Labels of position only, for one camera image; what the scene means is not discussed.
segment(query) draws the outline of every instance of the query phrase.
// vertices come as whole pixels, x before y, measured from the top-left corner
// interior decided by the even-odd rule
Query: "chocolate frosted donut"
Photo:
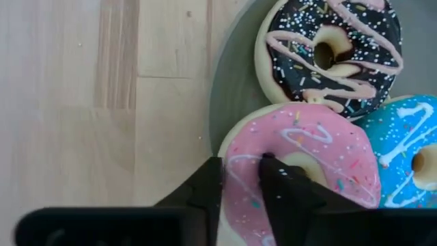
[[[384,0],[280,0],[259,31],[255,67],[272,103],[357,118],[384,102],[404,67],[401,27]]]

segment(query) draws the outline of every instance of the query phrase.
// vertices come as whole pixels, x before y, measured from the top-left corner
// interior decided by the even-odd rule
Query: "donut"
[[[435,208],[437,98],[393,98],[357,120],[378,160],[381,208]]]
[[[376,110],[404,67],[401,27],[384,0],[279,0],[255,43],[272,103],[307,101],[346,118]]]
[[[258,163],[266,152],[362,206],[379,205],[376,158],[361,128],[324,105],[271,105],[237,123],[218,154],[225,166],[221,230],[235,240],[228,245],[274,245],[258,186]]]

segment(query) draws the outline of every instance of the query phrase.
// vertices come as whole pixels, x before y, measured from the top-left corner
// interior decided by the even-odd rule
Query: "black plastic part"
[[[223,166],[209,158],[151,208],[45,208],[15,230],[18,246],[214,246]]]
[[[156,206],[190,206],[208,213],[208,245],[216,245],[221,193],[224,183],[222,159],[210,157],[187,181]]]
[[[20,221],[15,242],[18,246],[205,246],[205,218],[195,208],[45,208]]]
[[[365,209],[265,154],[264,204],[278,246],[435,246],[437,210]]]

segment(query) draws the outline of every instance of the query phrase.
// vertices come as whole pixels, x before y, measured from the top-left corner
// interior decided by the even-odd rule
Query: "white icing drizzle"
[[[311,133],[309,133],[307,131],[304,131],[304,130],[302,130],[300,128],[283,129],[281,131],[281,134],[282,134],[283,137],[288,137],[289,133],[302,133],[303,135],[305,135],[307,137],[310,137],[312,139],[321,141],[322,143],[325,143],[325,144],[331,144],[333,142],[333,137],[328,133],[327,130],[325,130],[325,128],[323,128],[323,126],[317,125],[317,129],[320,132],[322,132],[325,135],[325,137],[320,137],[320,136],[317,136],[317,135],[313,135],[313,134],[311,134]]]
[[[347,178],[348,180],[351,180],[351,178],[348,177],[348,176],[346,176],[342,171],[339,171],[339,172],[338,172],[338,168],[333,167],[332,165],[329,165],[328,163],[326,163],[326,162],[323,161],[322,159],[319,159],[319,158],[318,158],[316,155],[314,155],[311,151],[308,151],[306,148],[302,147],[302,145],[301,145],[299,142],[297,142],[297,141],[291,139],[291,138],[288,136],[289,133],[303,133],[304,135],[306,135],[306,136],[308,136],[308,137],[311,137],[311,138],[313,138],[313,139],[315,139],[315,140],[321,141],[321,142],[326,143],[326,144],[331,144],[331,143],[333,142],[333,137],[328,133],[328,131],[325,130],[325,129],[323,128],[323,126],[321,126],[321,125],[318,125],[317,128],[318,128],[318,130],[319,130],[320,132],[324,133],[325,137],[320,137],[320,136],[312,135],[311,133],[308,133],[307,131],[304,131],[304,130],[299,129],[299,128],[289,128],[289,129],[284,129],[284,130],[281,131],[281,136],[282,136],[285,140],[289,141],[290,143],[292,143],[292,144],[294,144],[295,146],[297,146],[298,148],[300,148],[302,151],[304,151],[304,152],[307,153],[308,155],[312,156],[314,159],[318,160],[319,163],[321,163],[321,164],[323,164],[324,166],[326,166],[327,168],[331,169],[333,172],[337,172],[338,174],[340,174],[340,175],[343,176],[344,178]],[[368,206],[368,207],[374,207],[374,206],[377,206],[375,196],[374,196],[374,195],[373,195],[373,194],[372,194],[368,189],[366,189],[363,185],[360,184],[359,186],[360,186],[360,187],[361,187],[361,188],[362,188],[366,193],[368,193],[368,194],[372,197],[372,199],[371,199],[372,202],[368,202],[368,201],[364,200],[364,199],[361,198],[361,197],[356,197],[355,195],[349,195],[349,194],[347,194],[347,193],[342,193],[342,195],[343,195],[344,197],[346,197],[346,198],[352,200],[352,201],[360,200],[363,204],[365,204],[365,205]]]
[[[422,191],[422,193],[420,193],[416,196],[413,196],[410,199],[404,200],[399,204],[396,204],[393,202],[396,195],[399,194],[399,192],[401,192],[401,190],[410,182],[413,175],[414,175],[414,171],[412,171],[411,174],[407,177],[407,179],[405,179],[405,181],[392,194],[390,194],[387,197],[387,201],[385,202],[384,206],[386,206],[387,208],[402,208],[402,207],[407,206],[413,202],[419,201],[426,194],[426,191]]]
[[[390,165],[390,162],[400,153],[406,151],[411,145],[415,144],[418,140],[425,138],[426,135],[430,134],[432,131],[437,129],[437,126],[431,127],[428,131],[420,134],[415,139],[411,140],[407,144],[407,140],[425,123],[425,121],[431,117],[431,115],[434,113],[434,108],[429,105],[426,102],[420,102],[415,108],[412,109],[406,109],[406,108],[400,108],[397,110],[397,115],[402,119],[409,115],[414,115],[415,113],[425,110],[425,115],[421,118],[419,123],[413,128],[412,131],[410,131],[404,139],[398,143],[396,147],[394,147],[389,153],[384,154],[380,157],[380,164],[388,167]]]
[[[229,160],[228,160],[228,162],[227,162],[228,166],[231,167],[231,166],[233,165],[233,163],[235,163],[235,161],[237,161],[238,159],[257,159],[257,160],[261,160],[261,157],[260,157],[260,156],[255,156],[255,155],[252,155],[252,154],[240,154],[240,155],[233,156],[233,157],[229,158]],[[237,182],[240,183],[240,185],[243,187],[243,189],[244,189],[245,191],[247,191],[247,192],[249,192],[249,194],[251,194],[251,197],[252,197],[253,199],[257,200],[257,201],[258,201],[259,203],[261,203],[261,204],[264,203],[264,202],[263,202],[263,199],[260,198],[260,197],[258,197],[258,196],[255,194],[255,192],[253,192],[253,191],[251,190],[251,188],[249,188],[249,187],[247,186],[247,184],[246,184],[243,180],[241,180],[241,179],[238,177],[238,175],[236,175],[236,174],[235,174],[235,173],[234,173],[230,168],[227,169],[227,172],[229,173],[229,175],[230,175],[232,178],[235,178],[235,180],[237,180]]]

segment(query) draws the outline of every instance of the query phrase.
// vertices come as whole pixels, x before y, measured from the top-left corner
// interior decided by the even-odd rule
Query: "wooden surface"
[[[248,0],[0,0],[0,245],[43,206],[141,206],[210,155],[210,69]]]

